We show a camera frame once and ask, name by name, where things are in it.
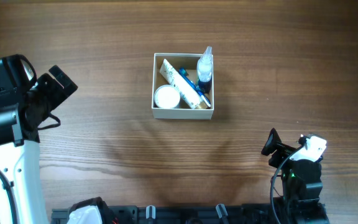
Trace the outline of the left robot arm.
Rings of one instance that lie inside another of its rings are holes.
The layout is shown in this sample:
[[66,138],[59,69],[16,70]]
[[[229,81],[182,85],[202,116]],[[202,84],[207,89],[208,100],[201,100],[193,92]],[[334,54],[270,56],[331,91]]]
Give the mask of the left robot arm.
[[39,131],[77,88],[56,65],[38,77],[25,56],[0,58],[0,223],[48,223]]

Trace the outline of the blue white toothbrush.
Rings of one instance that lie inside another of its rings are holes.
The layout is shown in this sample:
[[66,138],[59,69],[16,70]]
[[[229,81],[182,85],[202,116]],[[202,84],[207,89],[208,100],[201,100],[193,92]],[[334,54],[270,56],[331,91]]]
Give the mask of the blue white toothbrush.
[[199,95],[199,97],[204,101],[204,103],[206,104],[207,108],[211,107],[211,103],[208,99],[208,97],[200,90],[200,88],[198,86],[196,86],[189,78],[189,74],[187,73],[187,71],[182,67],[179,69],[179,74],[185,79],[185,81],[189,84],[189,86],[192,87],[192,89],[194,89],[195,92],[197,92],[197,94]]

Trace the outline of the white leaf-print tube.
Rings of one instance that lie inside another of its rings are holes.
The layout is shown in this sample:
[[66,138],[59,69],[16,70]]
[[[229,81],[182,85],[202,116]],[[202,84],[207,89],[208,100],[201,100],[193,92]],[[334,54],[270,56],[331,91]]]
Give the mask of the white leaf-print tube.
[[205,102],[204,97],[200,96],[167,59],[163,60],[162,66],[160,67],[160,74],[179,92],[181,98],[191,109],[203,110],[210,108],[210,105]]

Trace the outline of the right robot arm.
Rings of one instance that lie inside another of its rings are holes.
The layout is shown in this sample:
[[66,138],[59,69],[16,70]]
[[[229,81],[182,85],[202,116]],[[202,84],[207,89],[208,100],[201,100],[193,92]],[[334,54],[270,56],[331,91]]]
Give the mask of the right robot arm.
[[270,210],[274,223],[329,223],[324,205],[319,202],[323,153],[327,140],[316,134],[302,135],[298,148],[282,143],[271,129],[261,150],[271,156],[268,164],[276,171],[270,182]]

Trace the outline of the clear spray bottle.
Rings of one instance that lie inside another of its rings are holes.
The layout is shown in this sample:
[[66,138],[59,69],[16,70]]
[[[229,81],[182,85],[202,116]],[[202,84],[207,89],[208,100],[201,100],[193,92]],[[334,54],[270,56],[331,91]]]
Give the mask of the clear spray bottle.
[[204,92],[209,93],[212,85],[213,77],[213,55],[212,47],[207,46],[204,54],[200,57],[197,63],[197,85],[198,88]]

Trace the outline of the cotton swab tub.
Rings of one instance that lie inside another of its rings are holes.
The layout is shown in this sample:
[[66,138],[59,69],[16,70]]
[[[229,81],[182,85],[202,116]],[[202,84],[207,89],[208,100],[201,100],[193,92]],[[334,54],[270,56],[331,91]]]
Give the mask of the cotton swab tub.
[[171,85],[162,85],[154,93],[154,103],[158,108],[178,108],[180,100],[180,93]]

